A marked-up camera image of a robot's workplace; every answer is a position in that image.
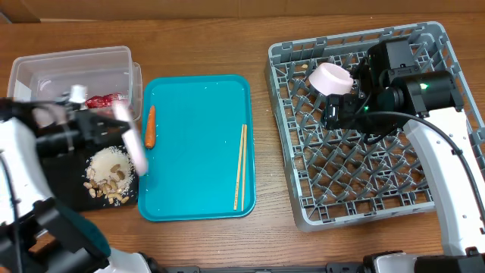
pile of nuts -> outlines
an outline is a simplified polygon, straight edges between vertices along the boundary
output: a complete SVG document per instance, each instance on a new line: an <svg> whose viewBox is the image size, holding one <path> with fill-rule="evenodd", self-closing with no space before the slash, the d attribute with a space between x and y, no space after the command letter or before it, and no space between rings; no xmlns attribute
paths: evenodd
<svg viewBox="0 0 485 273"><path fill-rule="evenodd" d="M117 199L120 201L122 204L128 201L129 197L125 196L122 197L122 192L125 190L122 187L119 187L117 182L120 180L124 180L126 175L122 171L119 170L120 165L116 164L113 167L111 167L110 172L113 175L110 175L109 181L104 179L101 181L94 181L94 175L95 175L95 170L92 168L88 168L87 170L87 176L89 178L89 182L84 182L84 186L86 189L89 190L89 195L91 195L92 198L96 197L102 197L102 195L105 195L105 198L108 199L110 204L114 203L114 199Z"/></svg>

clear plastic container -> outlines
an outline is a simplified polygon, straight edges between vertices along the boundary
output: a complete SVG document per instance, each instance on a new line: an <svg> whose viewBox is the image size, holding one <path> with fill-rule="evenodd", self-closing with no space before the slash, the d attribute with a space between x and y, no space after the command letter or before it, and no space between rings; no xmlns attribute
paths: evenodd
<svg viewBox="0 0 485 273"><path fill-rule="evenodd" d="M87 87L87 99L112 93L128 95L133 119L139 119L142 71L132 62L131 51L126 46L17 58L8 83L8 96L24 101L52 100L74 84ZM48 116L38 119L40 124L52 121Z"/></svg>

black plate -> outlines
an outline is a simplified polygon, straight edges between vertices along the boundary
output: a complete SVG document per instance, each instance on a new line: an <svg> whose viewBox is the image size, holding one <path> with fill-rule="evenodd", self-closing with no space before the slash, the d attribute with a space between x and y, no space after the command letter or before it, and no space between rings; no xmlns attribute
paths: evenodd
<svg viewBox="0 0 485 273"><path fill-rule="evenodd" d="M89 159L96 153L97 151L83 149L76 150L72 155L41 160L41 166L54 196L78 212L136 204L139 177L135 171L133 171L133 181L128 190L130 198L126 203L115 206L110 204L104 195L96 198L89 195L89 191L83 186L83 183L89 182L86 178L86 168L89 166Z"/></svg>

white cup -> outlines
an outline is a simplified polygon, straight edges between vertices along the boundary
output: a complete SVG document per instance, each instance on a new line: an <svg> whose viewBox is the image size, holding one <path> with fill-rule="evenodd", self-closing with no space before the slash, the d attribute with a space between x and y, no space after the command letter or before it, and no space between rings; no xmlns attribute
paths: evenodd
<svg viewBox="0 0 485 273"><path fill-rule="evenodd" d="M320 64L308 79L318 92L326 96L350 93L354 84L354 80L347 70L331 63Z"/></svg>

gray plastic basket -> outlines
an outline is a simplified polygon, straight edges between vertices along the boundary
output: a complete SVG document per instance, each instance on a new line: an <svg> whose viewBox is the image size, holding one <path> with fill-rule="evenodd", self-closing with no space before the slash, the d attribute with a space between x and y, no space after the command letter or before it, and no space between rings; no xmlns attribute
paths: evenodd
<svg viewBox="0 0 485 273"><path fill-rule="evenodd" d="M320 63L351 69L371 46L395 37L408 38L422 72L447 70L455 77L465 100L471 144L484 173L480 144L485 139L485 125L441 24L409 24L280 42L269 48L265 72L293 216L302 231L434 209L421 163L404 133L367 146L357 131L326 131L320 123L325 98L308 82Z"/></svg>

